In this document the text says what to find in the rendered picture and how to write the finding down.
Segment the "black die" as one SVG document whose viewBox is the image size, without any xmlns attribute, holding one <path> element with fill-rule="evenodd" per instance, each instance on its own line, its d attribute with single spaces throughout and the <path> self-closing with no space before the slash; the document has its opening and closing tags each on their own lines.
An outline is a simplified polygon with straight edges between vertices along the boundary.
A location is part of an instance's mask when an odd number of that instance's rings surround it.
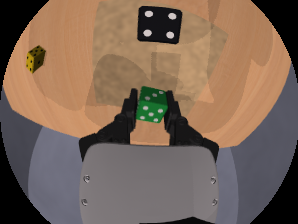
<svg viewBox="0 0 298 224">
<path fill-rule="evenodd" d="M 179 43 L 182 12 L 178 9 L 141 6 L 137 39 L 140 42 Z"/>
</svg>

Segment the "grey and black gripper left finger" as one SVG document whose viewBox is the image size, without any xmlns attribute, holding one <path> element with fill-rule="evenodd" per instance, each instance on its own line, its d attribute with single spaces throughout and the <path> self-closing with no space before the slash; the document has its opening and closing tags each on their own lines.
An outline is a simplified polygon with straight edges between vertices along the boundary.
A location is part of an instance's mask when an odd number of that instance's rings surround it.
<svg viewBox="0 0 298 224">
<path fill-rule="evenodd" d="M 100 129 L 96 134 L 90 134 L 79 140 L 82 162 L 90 147 L 95 143 L 113 142 L 130 144 L 130 133 L 136 127 L 136 112 L 138 104 L 138 90 L 132 88 L 129 98 L 124 99 L 121 113 L 117 114 L 114 121 Z M 113 136 L 113 139 L 111 138 Z"/>
</svg>

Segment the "green die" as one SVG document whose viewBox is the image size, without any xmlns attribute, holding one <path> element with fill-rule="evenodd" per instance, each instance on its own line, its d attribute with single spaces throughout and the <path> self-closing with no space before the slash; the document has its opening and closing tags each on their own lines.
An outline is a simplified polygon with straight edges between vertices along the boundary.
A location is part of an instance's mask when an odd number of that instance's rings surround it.
<svg viewBox="0 0 298 224">
<path fill-rule="evenodd" d="M 160 123 L 168 109 L 166 92 L 143 86 L 137 106 L 137 120 Z"/>
</svg>

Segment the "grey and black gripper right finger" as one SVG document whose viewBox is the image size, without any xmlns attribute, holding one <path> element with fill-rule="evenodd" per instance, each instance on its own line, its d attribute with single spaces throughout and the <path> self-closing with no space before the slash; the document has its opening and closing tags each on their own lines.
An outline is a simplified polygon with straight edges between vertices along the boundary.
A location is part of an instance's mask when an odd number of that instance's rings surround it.
<svg viewBox="0 0 298 224">
<path fill-rule="evenodd" d="M 168 109 L 164 115 L 164 128 L 170 134 L 169 145 L 200 145 L 211 150 L 215 163 L 219 145 L 203 136 L 188 125 L 188 120 L 181 116 L 178 101 L 174 100 L 173 92 L 166 91 Z"/>
</svg>

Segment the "yellow die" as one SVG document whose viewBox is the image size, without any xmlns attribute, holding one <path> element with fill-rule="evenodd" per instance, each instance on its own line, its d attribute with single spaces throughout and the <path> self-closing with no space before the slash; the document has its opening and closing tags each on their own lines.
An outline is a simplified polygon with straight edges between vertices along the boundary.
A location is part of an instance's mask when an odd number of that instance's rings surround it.
<svg viewBox="0 0 298 224">
<path fill-rule="evenodd" d="M 45 50 L 41 46 L 36 46 L 27 53 L 26 68 L 33 74 L 43 65 Z"/>
</svg>

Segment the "tan mat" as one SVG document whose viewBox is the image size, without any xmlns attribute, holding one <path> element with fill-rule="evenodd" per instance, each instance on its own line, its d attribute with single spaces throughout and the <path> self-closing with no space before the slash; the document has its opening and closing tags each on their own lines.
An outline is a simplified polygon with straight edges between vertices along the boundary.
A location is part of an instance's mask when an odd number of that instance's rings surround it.
<svg viewBox="0 0 298 224">
<path fill-rule="evenodd" d="M 178 44 L 137 40 L 138 9 L 178 9 Z M 123 106 L 132 88 L 172 91 L 187 117 L 206 86 L 227 41 L 225 31 L 186 10 L 152 1 L 108 0 L 98 4 L 92 46 L 96 103 Z"/>
</svg>

